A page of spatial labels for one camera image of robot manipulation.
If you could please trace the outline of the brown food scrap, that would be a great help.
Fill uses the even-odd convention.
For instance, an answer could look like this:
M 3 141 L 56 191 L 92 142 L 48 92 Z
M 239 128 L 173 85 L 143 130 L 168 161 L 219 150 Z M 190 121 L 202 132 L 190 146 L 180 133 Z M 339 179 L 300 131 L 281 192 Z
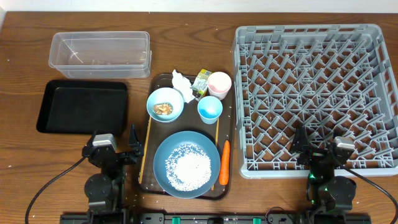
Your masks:
M 173 106 L 170 103 L 158 103 L 153 106 L 156 115 L 168 116 L 172 114 Z

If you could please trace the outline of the light blue bowl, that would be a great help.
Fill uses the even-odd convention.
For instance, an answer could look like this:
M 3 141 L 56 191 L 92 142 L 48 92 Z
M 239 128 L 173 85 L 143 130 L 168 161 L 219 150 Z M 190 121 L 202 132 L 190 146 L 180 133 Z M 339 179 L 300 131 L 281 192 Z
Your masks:
M 168 103 L 171 105 L 171 113 L 169 115 L 156 114 L 154 106 L 164 103 Z M 146 106 L 147 112 L 152 119 L 161 123 L 170 123 L 172 121 L 175 121 L 182 114 L 184 100 L 177 90 L 173 88 L 163 87 L 153 91 L 149 95 Z

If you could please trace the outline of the dark blue plate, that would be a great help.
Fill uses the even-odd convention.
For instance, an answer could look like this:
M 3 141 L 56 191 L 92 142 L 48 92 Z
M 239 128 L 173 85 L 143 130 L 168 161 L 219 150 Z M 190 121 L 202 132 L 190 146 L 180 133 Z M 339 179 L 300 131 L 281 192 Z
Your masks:
M 171 155 L 172 151 L 181 144 L 196 144 L 204 150 L 211 160 L 210 180 L 199 189 L 182 192 L 171 186 L 166 176 L 165 160 Z M 221 168 L 221 159 L 215 145 L 206 136 L 194 131 L 181 131 L 167 137 L 158 147 L 154 157 L 154 173 L 159 185 L 169 194 L 178 198 L 196 198 L 211 189 L 218 180 Z

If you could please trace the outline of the pile of white rice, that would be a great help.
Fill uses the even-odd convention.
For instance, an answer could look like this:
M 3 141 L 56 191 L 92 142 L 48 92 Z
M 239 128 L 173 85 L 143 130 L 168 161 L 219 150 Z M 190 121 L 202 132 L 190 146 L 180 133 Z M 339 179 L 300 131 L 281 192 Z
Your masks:
M 211 160 L 196 144 L 181 144 L 165 160 L 166 176 L 182 192 L 199 189 L 210 180 Z

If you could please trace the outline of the white tissue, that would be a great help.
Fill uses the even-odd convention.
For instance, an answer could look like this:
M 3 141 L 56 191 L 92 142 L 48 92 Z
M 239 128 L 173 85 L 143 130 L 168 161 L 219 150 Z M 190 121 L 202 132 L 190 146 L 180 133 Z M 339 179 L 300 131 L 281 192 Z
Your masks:
M 194 100 L 190 80 L 176 70 L 173 70 L 172 76 L 172 85 L 182 95 L 184 102 L 189 103 Z

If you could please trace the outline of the yellow green snack wrapper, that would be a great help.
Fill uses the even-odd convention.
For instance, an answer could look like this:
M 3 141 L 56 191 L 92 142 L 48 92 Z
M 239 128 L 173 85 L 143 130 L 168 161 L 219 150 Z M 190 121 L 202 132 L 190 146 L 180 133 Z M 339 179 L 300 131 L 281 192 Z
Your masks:
M 201 69 L 191 86 L 191 89 L 196 91 L 201 97 L 206 95 L 208 89 L 208 78 L 211 74 L 211 71 L 204 68 Z

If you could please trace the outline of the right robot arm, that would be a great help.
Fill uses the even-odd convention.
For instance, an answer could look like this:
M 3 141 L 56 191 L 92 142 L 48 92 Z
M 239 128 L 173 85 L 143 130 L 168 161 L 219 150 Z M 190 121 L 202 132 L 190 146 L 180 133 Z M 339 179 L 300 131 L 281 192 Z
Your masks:
M 301 223 L 346 223 L 345 213 L 353 207 L 355 181 L 335 174 L 335 169 L 346 164 L 354 153 L 350 138 L 333 134 L 326 148 L 312 146 L 303 126 L 299 126 L 289 149 L 297 153 L 297 164 L 309 167 L 307 200 L 313 207 L 300 219 Z

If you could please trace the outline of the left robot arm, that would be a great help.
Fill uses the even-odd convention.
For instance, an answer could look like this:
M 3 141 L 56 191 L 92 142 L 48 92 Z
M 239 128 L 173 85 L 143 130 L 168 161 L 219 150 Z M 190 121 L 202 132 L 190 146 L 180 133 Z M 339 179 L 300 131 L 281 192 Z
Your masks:
M 124 205 L 125 167 L 134 165 L 144 155 L 134 125 L 129 131 L 127 152 L 116 152 L 116 140 L 112 134 L 94 133 L 82 149 L 82 156 L 101 169 L 85 183 L 88 198 L 87 223 L 134 223 L 134 213 Z

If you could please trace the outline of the grey dishwasher rack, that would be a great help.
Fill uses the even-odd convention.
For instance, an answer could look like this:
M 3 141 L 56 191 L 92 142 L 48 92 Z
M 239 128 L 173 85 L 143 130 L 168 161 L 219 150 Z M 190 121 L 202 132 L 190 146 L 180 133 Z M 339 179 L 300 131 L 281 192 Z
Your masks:
M 241 26 L 232 52 L 242 177 L 306 177 L 289 150 L 299 126 L 319 148 L 352 139 L 354 172 L 397 174 L 397 83 L 379 26 Z

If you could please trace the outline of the left wooden chopstick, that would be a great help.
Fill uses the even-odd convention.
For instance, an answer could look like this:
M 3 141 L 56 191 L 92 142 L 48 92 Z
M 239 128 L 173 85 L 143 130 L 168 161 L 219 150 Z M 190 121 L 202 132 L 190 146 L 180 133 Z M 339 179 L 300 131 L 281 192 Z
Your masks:
M 152 117 L 149 117 L 148 124 L 147 124 L 147 132 L 146 132 L 146 140 L 144 144 L 144 155 L 142 157 L 141 169 L 139 173 L 139 184 L 142 184 L 143 176 L 144 176 L 144 168 L 145 168 L 145 161 L 147 155 L 147 147 L 149 142 L 149 135 L 150 135 L 150 127 L 152 123 Z

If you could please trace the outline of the wooden chopstick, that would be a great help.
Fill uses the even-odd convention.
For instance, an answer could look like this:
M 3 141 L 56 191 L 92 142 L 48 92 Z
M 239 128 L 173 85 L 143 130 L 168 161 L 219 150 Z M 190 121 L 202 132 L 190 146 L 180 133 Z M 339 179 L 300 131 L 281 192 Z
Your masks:
M 144 155 L 142 157 L 141 169 L 139 173 L 139 184 L 142 184 L 143 176 L 144 176 L 144 168 L 145 168 L 145 161 L 147 155 L 147 147 L 149 142 L 149 135 L 150 135 L 150 127 L 152 123 L 152 117 L 149 117 L 148 124 L 147 124 L 147 132 L 146 132 L 146 140 L 144 144 Z
M 215 134 L 215 147 L 218 150 L 218 136 L 219 136 L 219 126 L 220 126 L 220 118 L 216 121 L 216 134 Z

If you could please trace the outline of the brown serving tray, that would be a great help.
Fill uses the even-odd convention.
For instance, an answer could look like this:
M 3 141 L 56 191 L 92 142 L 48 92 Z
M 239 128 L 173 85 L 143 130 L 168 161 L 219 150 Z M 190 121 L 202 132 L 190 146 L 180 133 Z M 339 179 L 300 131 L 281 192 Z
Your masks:
M 180 131 L 194 131 L 206 136 L 215 144 L 216 123 L 205 124 L 200 119 L 200 115 L 197 111 L 197 104 L 197 100 L 185 104 L 182 114 L 171 123 L 160 123 L 152 119 L 142 184 L 139 184 L 139 176 L 135 183 L 139 190 L 150 194 L 168 194 L 162 186 L 159 185 L 154 173 L 155 153 L 159 145 L 167 137 Z M 228 92 L 226 98 L 222 100 L 222 104 L 223 112 L 220 116 L 218 136 L 219 154 L 222 154 L 224 142 L 226 140 L 233 143 L 235 114 L 234 90 Z

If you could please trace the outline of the black tray bin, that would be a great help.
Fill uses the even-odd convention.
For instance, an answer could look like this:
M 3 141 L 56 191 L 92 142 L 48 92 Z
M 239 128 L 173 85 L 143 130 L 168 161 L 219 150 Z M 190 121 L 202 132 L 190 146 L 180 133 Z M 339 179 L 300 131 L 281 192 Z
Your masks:
M 123 82 L 51 80 L 36 129 L 40 133 L 122 135 L 128 91 Z

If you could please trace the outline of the light blue cup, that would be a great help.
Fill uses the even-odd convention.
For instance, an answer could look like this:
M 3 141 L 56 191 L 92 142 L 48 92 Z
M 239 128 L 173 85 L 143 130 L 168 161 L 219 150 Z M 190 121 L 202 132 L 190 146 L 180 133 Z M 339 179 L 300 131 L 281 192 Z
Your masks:
M 214 124 L 223 111 L 222 102 L 214 96 L 206 96 L 198 102 L 198 113 L 205 124 Z

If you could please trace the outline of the orange carrot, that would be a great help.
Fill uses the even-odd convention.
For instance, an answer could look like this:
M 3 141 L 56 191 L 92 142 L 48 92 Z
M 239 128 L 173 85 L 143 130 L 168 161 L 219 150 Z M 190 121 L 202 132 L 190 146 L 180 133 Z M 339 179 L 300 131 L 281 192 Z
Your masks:
M 229 182 L 229 158 L 231 152 L 231 145 L 228 140 L 225 141 L 223 153 L 221 156 L 221 168 L 219 174 L 220 185 L 227 185 Z

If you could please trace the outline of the right wooden chopstick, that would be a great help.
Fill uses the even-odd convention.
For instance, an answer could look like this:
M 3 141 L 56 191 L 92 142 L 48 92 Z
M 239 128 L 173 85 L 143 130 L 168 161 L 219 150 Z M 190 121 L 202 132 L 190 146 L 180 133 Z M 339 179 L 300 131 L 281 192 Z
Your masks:
M 218 136 L 219 136 L 219 126 L 220 126 L 220 118 L 216 121 L 216 134 L 215 134 L 215 147 L 218 150 Z

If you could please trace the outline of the pink cup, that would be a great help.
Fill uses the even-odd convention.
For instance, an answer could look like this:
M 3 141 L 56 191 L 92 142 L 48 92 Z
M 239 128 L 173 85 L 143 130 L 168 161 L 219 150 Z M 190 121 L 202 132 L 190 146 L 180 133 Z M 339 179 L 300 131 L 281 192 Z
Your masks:
M 232 81 L 227 73 L 214 72 L 208 77 L 208 90 L 211 96 L 223 100 L 229 89 L 231 88 Z

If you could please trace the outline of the clear plastic bin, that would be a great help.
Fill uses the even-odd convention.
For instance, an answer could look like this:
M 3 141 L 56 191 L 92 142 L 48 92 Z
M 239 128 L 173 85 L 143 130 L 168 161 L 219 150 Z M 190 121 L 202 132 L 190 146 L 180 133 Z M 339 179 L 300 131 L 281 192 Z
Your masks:
M 49 67 L 67 78 L 147 78 L 151 59 L 146 31 L 59 32 Z

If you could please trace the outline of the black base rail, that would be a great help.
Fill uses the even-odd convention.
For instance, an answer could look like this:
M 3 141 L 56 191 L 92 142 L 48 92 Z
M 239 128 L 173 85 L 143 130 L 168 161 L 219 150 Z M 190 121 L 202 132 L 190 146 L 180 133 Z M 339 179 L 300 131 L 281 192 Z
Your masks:
M 192 223 L 192 224 L 265 224 L 265 223 L 310 223 L 299 221 L 293 214 L 268 214 L 261 215 L 164 215 L 162 213 L 143 213 L 134 215 L 130 220 L 123 220 L 123 215 L 116 215 L 112 218 L 97 218 L 98 221 L 91 221 L 88 215 L 61 215 L 59 223 L 139 223 L 139 224 L 166 224 L 166 223 Z M 314 223 L 372 223 L 369 216 L 347 215 L 346 220 L 329 220 L 326 215 L 316 215 Z

